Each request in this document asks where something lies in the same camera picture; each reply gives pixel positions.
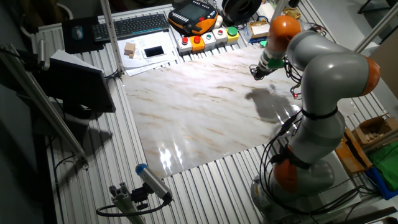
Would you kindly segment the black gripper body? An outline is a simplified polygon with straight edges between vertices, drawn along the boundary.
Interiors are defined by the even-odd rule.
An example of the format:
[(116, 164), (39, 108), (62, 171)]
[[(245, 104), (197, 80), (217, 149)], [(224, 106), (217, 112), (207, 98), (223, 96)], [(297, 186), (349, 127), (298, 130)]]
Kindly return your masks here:
[(257, 67), (255, 68), (255, 74), (256, 75), (269, 75), (273, 72), (274, 70), (269, 68), (267, 64), (258, 64)]

